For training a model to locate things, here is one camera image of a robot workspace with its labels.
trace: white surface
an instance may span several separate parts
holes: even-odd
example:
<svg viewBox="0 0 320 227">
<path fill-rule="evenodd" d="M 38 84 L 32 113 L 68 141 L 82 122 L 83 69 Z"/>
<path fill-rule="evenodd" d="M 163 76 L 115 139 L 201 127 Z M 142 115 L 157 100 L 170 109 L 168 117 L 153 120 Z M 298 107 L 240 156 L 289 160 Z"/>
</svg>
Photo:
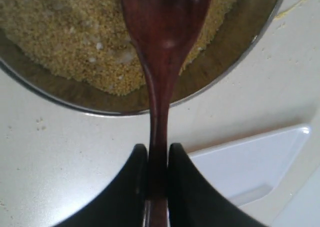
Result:
<svg viewBox="0 0 320 227">
<path fill-rule="evenodd" d="M 206 180 L 236 206 L 274 190 L 308 140 L 308 125 L 259 134 L 190 154 Z"/>
<path fill-rule="evenodd" d="M 319 227 L 319 190 L 320 167 L 274 220 L 272 227 Z"/>
<path fill-rule="evenodd" d="M 285 0 L 282 9 L 295 1 Z M 226 78 L 169 114 L 168 142 L 181 142 L 190 152 L 310 124 L 313 135 L 280 185 L 242 208 L 268 225 L 320 163 L 319 9 L 320 0 L 307 0 L 275 20 Z M 48 227 L 67 217 L 110 182 L 134 144 L 149 142 L 148 115 L 73 112 L 2 71 L 0 99 L 1 227 Z"/>
</svg>

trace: white countertop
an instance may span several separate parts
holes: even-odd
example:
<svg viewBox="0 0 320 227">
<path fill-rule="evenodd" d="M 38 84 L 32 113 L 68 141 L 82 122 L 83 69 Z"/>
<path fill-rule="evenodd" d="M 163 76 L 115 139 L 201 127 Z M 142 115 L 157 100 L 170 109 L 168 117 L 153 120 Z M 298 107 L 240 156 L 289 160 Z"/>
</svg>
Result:
<svg viewBox="0 0 320 227">
<path fill-rule="evenodd" d="M 285 0 L 285 10 L 298 0 Z M 320 164 L 320 0 L 274 20 L 227 77 L 170 109 L 168 142 L 198 150 L 309 123 L 313 134 L 280 186 L 242 207 L 270 225 Z M 89 116 L 54 105 L 0 71 L 0 226 L 48 227 L 91 201 L 136 143 L 149 116 Z"/>
</svg>

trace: wooden spoon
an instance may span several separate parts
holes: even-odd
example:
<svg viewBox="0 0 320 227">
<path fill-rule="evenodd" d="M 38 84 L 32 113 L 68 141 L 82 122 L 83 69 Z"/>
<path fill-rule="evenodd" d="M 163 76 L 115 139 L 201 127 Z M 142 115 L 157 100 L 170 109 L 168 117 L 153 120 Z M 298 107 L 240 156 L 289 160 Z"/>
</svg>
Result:
<svg viewBox="0 0 320 227">
<path fill-rule="evenodd" d="M 180 68 L 196 42 L 211 0 L 121 0 L 143 67 L 150 105 L 145 226 L 167 226 L 167 123 Z"/>
</svg>

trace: grain spilled on counter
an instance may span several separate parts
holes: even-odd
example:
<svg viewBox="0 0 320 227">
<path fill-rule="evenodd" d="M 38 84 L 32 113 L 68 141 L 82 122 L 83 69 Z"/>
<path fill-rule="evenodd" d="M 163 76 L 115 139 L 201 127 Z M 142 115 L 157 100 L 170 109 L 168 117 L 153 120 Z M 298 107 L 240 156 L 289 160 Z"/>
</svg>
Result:
<svg viewBox="0 0 320 227">
<path fill-rule="evenodd" d="M 212 0 L 182 70 L 214 38 L 237 0 Z M 123 20 L 120 0 L 0 0 L 0 28 L 53 75 L 115 95 L 145 84 Z"/>
</svg>

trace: black object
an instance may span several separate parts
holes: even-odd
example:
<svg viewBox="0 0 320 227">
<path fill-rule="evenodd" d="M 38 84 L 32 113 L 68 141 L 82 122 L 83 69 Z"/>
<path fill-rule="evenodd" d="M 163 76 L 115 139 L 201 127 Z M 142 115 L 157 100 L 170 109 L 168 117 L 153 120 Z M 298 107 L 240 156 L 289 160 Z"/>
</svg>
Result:
<svg viewBox="0 0 320 227">
<path fill-rule="evenodd" d="M 265 227 L 217 192 L 179 143 L 170 146 L 167 177 L 171 227 Z M 106 189 L 55 227 L 142 227 L 146 179 L 147 150 L 137 144 Z"/>
</svg>

